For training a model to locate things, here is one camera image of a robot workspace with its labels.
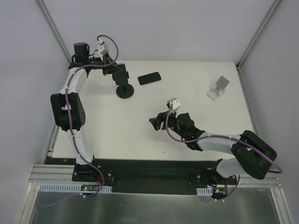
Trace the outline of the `black round-base phone stand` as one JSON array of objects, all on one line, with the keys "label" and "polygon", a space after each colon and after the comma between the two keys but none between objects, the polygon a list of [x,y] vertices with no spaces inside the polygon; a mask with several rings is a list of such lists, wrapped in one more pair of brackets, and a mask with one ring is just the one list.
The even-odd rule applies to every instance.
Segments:
[{"label": "black round-base phone stand", "polygon": [[116,94],[122,99],[127,99],[133,96],[134,88],[131,84],[117,85]]}]

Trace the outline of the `black phone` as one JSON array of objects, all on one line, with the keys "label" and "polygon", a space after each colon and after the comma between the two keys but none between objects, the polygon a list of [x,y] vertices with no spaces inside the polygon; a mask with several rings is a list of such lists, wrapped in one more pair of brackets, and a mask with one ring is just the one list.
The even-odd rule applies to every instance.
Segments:
[{"label": "black phone", "polygon": [[146,75],[139,76],[137,78],[140,85],[146,85],[146,84],[158,82],[161,79],[162,78],[161,78],[161,75],[159,74],[159,72],[149,73]]}]

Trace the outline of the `teal-edged black smartphone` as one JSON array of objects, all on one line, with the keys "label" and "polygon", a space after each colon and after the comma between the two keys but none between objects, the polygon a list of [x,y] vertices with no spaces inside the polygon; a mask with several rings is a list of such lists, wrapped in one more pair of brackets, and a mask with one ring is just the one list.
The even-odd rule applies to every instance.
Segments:
[{"label": "teal-edged black smartphone", "polygon": [[112,74],[112,78],[116,85],[128,84],[129,73],[127,71],[117,71]]}]

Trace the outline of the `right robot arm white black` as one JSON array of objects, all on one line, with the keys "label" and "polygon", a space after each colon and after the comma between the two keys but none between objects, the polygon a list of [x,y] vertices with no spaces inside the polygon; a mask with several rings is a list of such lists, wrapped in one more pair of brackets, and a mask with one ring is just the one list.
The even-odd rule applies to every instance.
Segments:
[{"label": "right robot arm white black", "polygon": [[210,172],[211,181],[215,184],[221,184],[233,175],[248,174],[262,180],[267,173],[282,173],[282,168],[275,163],[276,151],[252,131],[245,130],[237,135],[212,134],[198,129],[188,113],[161,112],[149,122],[156,131],[162,129],[176,133],[179,138],[170,138],[191,150],[231,155],[231,159],[218,159]]}]

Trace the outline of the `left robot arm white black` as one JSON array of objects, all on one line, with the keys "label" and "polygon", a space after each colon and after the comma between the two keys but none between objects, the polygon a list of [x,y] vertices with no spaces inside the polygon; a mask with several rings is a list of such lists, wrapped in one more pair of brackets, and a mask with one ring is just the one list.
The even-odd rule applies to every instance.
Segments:
[{"label": "left robot arm white black", "polygon": [[50,102],[56,125],[65,131],[71,141],[76,154],[76,166],[87,166],[82,175],[93,182],[98,178],[99,171],[90,166],[94,155],[85,137],[86,115],[79,94],[92,70],[102,70],[104,75],[110,74],[117,86],[128,84],[128,72],[124,64],[117,64],[110,57],[108,45],[102,40],[98,41],[98,56],[90,54],[89,45],[85,42],[75,43],[74,50],[67,80],[59,93],[51,95]]}]

